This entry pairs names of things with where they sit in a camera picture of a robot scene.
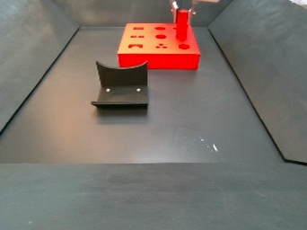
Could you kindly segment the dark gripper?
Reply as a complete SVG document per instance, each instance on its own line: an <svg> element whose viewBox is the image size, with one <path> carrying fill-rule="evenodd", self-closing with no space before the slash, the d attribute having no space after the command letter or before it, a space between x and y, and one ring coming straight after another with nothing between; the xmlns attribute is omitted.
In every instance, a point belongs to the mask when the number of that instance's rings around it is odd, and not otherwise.
<svg viewBox="0 0 307 230"><path fill-rule="evenodd" d="M188 12L194 16L196 14L195 8L199 3L216 4L218 2L219 0L170 0L174 23L176 23L176 13L179 9L190 9Z"/></svg>

